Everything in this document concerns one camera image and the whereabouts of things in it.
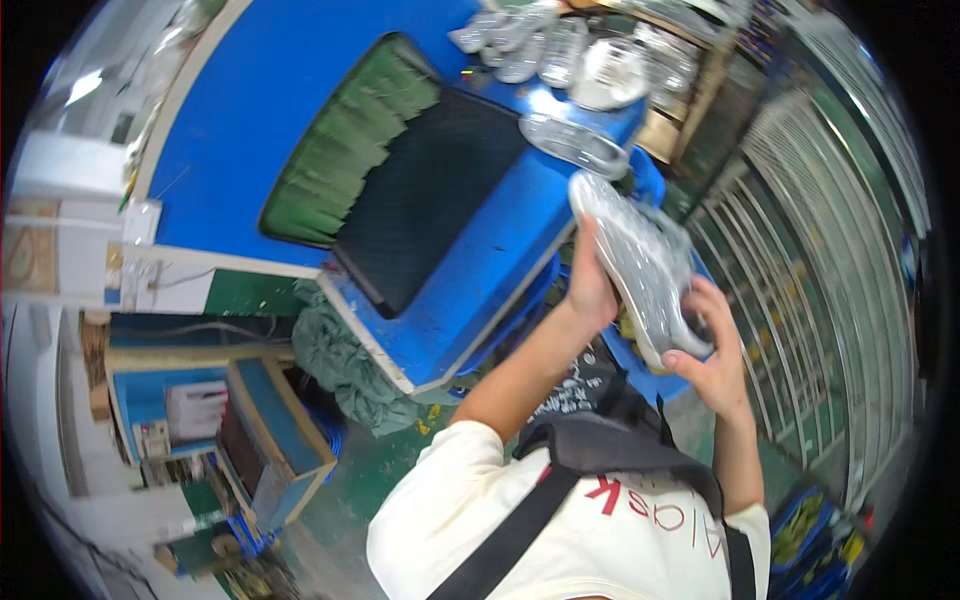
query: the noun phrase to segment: person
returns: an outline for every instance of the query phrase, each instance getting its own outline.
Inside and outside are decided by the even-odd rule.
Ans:
[[[596,230],[589,219],[581,224],[564,300],[468,394],[372,520],[367,557],[390,598],[430,596],[544,475],[548,448],[505,464],[504,443],[616,317],[616,295],[594,253]],[[770,525],[740,338],[726,297],[706,278],[694,278],[684,303],[704,317],[716,351],[701,362],[670,350],[663,363],[716,414],[713,469],[724,517],[746,535],[756,597],[765,598]],[[730,598],[719,521],[682,483],[584,476],[489,597]]]

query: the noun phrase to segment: black bag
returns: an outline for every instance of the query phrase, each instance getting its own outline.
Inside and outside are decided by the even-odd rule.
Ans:
[[[727,534],[732,600],[755,600],[754,561],[747,537],[723,519],[723,493],[713,471],[686,456],[673,443],[663,417],[618,372],[593,412],[551,416],[523,436],[514,457],[550,449],[549,473],[428,600],[481,600],[507,576],[584,475],[611,472],[668,472],[707,502]]]

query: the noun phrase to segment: blue table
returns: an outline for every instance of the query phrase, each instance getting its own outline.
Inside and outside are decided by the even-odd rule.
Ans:
[[[358,0],[330,12],[306,0],[254,0],[224,36],[167,137],[150,196],[163,202],[156,244],[317,268],[328,252],[270,239],[257,219],[306,127],[363,53],[401,31],[449,82],[468,57],[446,38],[479,5],[452,0]],[[479,95],[518,112],[540,111],[605,132],[625,145],[645,102],[590,112],[534,79],[492,81]],[[545,264],[572,227],[566,182],[575,168],[528,149],[474,215],[399,318],[382,319],[343,274],[321,285],[404,392],[450,377]]]

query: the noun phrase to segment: green brush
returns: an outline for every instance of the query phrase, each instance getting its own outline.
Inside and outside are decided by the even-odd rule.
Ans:
[[[322,246],[336,241],[371,168],[405,132],[405,121],[437,104],[429,67],[403,41],[370,52],[304,133],[267,200],[269,234]]]

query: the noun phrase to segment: hand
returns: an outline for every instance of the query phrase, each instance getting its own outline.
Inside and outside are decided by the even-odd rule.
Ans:
[[[694,276],[684,307],[703,316],[713,331],[716,351],[702,363],[682,350],[668,350],[663,354],[663,365],[693,384],[700,399],[717,416],[729,420],[744,408],[749,411],[740,334],[727,297],[706,277]]]
[[[596,255],[597,224],[583,215],[577,230],[570,270],[570,287],[564,299],[578,321],[596,335],[616,318],[619,305],[613,285]]]

